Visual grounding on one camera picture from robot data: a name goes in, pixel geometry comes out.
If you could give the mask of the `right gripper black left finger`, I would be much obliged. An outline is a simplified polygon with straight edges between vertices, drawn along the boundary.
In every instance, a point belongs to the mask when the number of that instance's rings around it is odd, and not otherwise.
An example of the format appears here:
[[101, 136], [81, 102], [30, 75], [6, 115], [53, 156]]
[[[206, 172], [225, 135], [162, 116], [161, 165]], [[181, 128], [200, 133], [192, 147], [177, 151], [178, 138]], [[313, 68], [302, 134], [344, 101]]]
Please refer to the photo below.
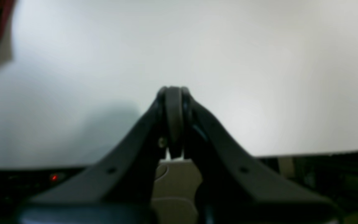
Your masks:
[[170, 148], [181, 155], [180, 87], [163, 87], [146, 113], [104, 158], [28, 200], [19, 224], [156, 224], [150, 206], [155, 171]]

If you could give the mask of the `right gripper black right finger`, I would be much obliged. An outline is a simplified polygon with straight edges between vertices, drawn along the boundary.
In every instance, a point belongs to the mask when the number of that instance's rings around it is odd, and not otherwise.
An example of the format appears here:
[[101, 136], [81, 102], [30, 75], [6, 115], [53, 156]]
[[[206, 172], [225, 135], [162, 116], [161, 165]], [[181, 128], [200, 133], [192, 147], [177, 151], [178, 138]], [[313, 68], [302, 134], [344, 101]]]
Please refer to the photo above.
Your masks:
[[339, 224], [328, 199], [286, 180], [248, 154], [218, 119], [181, 88], [185, 155], [203, 181], [199, 224]]

